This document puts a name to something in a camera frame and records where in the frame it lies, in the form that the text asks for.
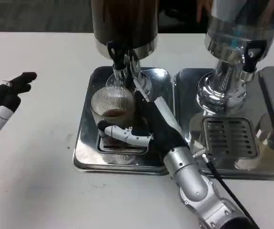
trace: black cable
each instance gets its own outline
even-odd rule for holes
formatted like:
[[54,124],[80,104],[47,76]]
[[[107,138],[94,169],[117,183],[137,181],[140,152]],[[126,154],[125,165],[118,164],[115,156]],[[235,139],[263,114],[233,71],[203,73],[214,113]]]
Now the black cable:
[[223,188],[227,191],[227,193],[231,196],[231,198],[234,200],[234,202],[239,206],[239,208],[242,210],[242,212],[249,218],[249,220],[255,225],[257,229],[259,229],[258,225],[250,215],[250,213],[245,209],[245,207],[241,204],[241,202],[238,200],[238,198],[234,195],[234,193],[230,190],[230,188],[225,184],[222,177],[220,176],[217,169],[214,167],[212,161],[206,162],[206,165],[208,169],[212,172],[214,178],[216,178],[219,183],[223,186]]

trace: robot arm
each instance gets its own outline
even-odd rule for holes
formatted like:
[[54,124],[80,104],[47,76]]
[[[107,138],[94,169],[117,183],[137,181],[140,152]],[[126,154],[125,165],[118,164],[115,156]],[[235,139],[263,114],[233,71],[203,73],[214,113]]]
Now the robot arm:
[[31,89],[29,83],[35,80],[36,73],[23,73],[21,76],[0,85],[0,130],[12,117],[21,103],[18,94]]
[[[209,178],[199,173],[196,161],[182,136],[182,130],[165,101],[158,98],[155,102],[150,102],[138,90],[135,91],[135,99],[149,121],[152,135],[136,136],[131,127],[123,130],[105,121],[98,124],[98,129],[129,144],[155,144],[162,153],[168,172],[179,186],[180,198],[198,216],[201,228],[257,229],[257,225],[237,206],[219,196]],[[205,154],[202,156],[205,161],[208,160]]]

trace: dispenser handle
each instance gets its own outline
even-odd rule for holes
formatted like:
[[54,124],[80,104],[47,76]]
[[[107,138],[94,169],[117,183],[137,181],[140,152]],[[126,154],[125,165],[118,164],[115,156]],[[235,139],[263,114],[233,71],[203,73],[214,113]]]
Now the dispenser handle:
[[[253,73],[256,71],[256,65],[259,62],[260,58],[263,56],[267,47],[266,40],[259,41],[249,41],[247,42],[245,52],[244,52],[244,61],[243,61],[243,71],[247,73]],[[255,56],[251,57],[249,55],[250,49],[259,49],[260,51]]]
[[124,42],[109,41],[106,46],[110,57],[114,61],[115,69],[125,69],[126,65],[124,63],[124,58],[127,51],[126,44]]

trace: coffee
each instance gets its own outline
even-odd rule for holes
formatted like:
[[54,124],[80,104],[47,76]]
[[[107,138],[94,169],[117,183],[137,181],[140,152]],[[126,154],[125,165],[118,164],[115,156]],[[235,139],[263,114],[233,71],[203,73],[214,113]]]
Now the coffee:
[[126,113],[126,111],[115,109],[115,110],[110,110],[110,111],[104,112],[104,114],[102,116],[107,117],[107,118],[115,118],[115,117],[120,117],[120,116],[124,115],[125,113]]
[[158,33],[159,0],[91,0],[94,33],[106,45],[121,41],[139,48]]

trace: white table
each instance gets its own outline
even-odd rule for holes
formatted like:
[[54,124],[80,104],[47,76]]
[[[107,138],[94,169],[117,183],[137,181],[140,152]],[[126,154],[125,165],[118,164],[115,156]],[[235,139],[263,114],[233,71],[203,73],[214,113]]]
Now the white table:
[[[142,64],[174,75],[216,61],[203,35],[161,34],[158,49]],[[23,71],[38,74],[0,133],[0,229],[198,229],[169,176],[83,174],[74,168],[89,77],[104,65],[111,62],[96,51],[93,34],[0,33],[0,81]],[[258,68],[272,65],[274,44]],[[261,229],[274,228],[274,181],[227,184]]]

